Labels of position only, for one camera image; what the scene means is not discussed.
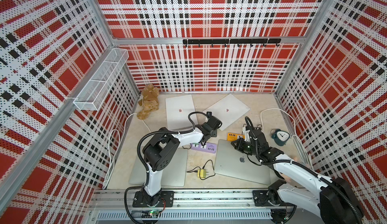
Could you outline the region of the black charger cable pink adapter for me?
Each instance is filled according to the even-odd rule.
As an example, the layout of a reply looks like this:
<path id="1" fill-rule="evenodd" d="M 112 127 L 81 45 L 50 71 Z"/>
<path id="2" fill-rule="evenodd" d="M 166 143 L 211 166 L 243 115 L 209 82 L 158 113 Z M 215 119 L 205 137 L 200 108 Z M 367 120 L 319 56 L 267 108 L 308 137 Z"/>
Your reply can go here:
<path id="1" fill-rule="evenodd" d="M 254 128 L 255 128 L 255 129 L 261 129 L 261 130 L 262 130 L 262 125 L 261 125 L 261 124 L 258 124 L 258 125 L 256 125 L 256 126 L 254 126 Z M 243 124 L 243 126 L 242 126 L 242 133 L 245 134 L 245 133 L 247 133 L 248 131 L 249 131 L 249 128 L 248 128 L 247 124 L 246 124 L 246 123 Z"/>

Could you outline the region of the black charger cable yellow adapter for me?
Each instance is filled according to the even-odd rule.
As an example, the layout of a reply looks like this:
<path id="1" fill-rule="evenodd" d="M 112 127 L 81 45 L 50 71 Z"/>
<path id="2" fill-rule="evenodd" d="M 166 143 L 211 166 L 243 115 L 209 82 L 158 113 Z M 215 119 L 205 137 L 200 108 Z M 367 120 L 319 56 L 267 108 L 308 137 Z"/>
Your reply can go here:
<path id="1" fill-rule="evenodd" d="M 196 166 L 192 170 L 186 171 L 186 173 L 195 173 L 197 175 L 197 170 L 199 170 L 199 169 L 206 170 L 206 172 L 207 172 L 206 179 L 214 177 L 216 175 L 214 162 L 211 159 L 206 161 L 203 166 Z"/>

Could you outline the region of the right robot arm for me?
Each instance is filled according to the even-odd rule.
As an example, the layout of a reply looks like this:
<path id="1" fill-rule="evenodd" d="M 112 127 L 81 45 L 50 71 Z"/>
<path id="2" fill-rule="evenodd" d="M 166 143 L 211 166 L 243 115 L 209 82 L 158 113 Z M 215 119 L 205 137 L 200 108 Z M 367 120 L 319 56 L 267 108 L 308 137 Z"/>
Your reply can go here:
<path id="1" fill-rule="evenodd" d="M 268 187 L 268 202 L 271 205 L 293 204 L 315 214 L 326 224 L 362 223 L 362 207 L 345 179 L 319 174 L 280 149 L 271 147 L 261 129 L 252 128 L 248 141 L 239 138 L 231 145 L 241 153 L 255 156 L 261 165 L 301 185 L 301 188 L 296 188 L 285 180 L 277 180 Z"/>

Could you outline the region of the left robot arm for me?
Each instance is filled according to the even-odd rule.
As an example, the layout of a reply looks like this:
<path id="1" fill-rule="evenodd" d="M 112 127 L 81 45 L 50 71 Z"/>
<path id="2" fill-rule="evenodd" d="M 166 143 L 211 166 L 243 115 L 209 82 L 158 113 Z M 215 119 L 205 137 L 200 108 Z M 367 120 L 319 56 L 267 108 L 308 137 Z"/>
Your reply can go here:
<path id="1" fill-rule="evenodd" d="M 161 194 L 162 171 L 169 165 L 179 147 L 190 144 L 205 144 L 217 136 L 222 126 L 221 120 L 211 112 L 191 112 L 188 120 L 192 127 L 182 131 L 160 128 L 143 136 L 137 146 L 137 155 L 145 167 L 146 180 L 141 187 L 150 200 Z"/>

